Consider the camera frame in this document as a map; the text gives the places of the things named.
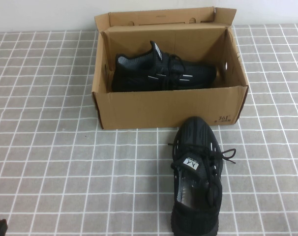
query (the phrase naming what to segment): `shoe sole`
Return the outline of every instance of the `shoe sole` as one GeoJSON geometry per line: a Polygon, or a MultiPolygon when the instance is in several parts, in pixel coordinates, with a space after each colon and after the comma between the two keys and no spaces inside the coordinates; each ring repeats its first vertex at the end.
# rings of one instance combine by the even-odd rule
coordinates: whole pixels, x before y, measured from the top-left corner
{"type": "Polygon", "coordinates": [[[216,222],[214,228],[203,235],[191,235],[188,233],[183,232],[181,229],[178,228],[176,222],[175,222],[175,217],[174,217],[174,208],[172,210],[172,215],[171,215],[171,228],[172,228],[172,232],[174,234],[174,236],[216,236],[218,234],[218,230],[219,230],[219,221],[216,222]]]}

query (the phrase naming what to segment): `shoe tongue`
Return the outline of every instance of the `shoe tongue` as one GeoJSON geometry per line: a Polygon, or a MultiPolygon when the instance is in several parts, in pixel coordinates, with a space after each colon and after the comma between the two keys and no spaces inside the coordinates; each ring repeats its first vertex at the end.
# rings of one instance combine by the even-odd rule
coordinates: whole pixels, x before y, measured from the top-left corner
{"type": "Polygon", "coordinates": [[[175,167],[185,169],[202,180],[207,180],[207,173],[201,157],[193,153],[186,153],[181,159],[174,162],[175,167]]]}
{"type": "Polygon", "coordinates": [[[154,58],[155,57],[158,57],[158,59],[160,61],[162,61],[162,52],[160,51],[158,45],[155,42],[153,42],[153,41],[150,41],[150,43],[151,43],[151,46],[152,46],[153,57],[154,58]]]}

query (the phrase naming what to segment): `shoe lining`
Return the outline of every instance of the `shoe lining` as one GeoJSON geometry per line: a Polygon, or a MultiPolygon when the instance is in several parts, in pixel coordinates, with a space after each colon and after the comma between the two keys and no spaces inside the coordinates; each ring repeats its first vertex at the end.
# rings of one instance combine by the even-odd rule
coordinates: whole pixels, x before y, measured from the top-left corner
{"type": "Polygon", "coordinates": [[[177,201],[192,209],[200,208],[202,192],[196,187],[196,181],[186,173],[179,170],[179,191],[177,201]]]}
{"type": "Polygon", "coordinates": [[[150,69],[153,66],[152,52],[133,59],[128,59],[124,56],[120,56],[118,58],[118,63],[128,69],[133,70],[150,69]]]}

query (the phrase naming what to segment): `box hole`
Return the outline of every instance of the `box hole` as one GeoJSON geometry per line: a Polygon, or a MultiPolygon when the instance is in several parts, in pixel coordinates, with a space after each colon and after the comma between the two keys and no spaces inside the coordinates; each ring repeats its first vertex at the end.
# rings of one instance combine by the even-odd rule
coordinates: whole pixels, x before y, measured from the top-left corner
{"type": "Polygon", "coordinates": [[[105,78],[108,77],[108,67],[106,66],[106,64],[104,64],[104,74],[105,74],[105,78]]]}
{"type": "Polygon", "coordinates": [[[189,19],[189,23],[190,23],[190,24],[191,24],[191,23],[196,23],[196,19],[195,19],[194,17],[190,18],[190,19],[189,19]]]}

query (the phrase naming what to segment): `white wall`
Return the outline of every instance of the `white wall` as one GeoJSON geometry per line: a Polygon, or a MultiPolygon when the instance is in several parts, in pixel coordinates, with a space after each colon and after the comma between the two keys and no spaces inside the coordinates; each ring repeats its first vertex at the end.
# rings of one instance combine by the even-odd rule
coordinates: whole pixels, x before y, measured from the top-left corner
{"type": "Polygon", "coordinates": [[[0,31],[95,29],[109,11],[236,8],[235,25],[298,23],[298,0],[0,0],[0,31]]]}

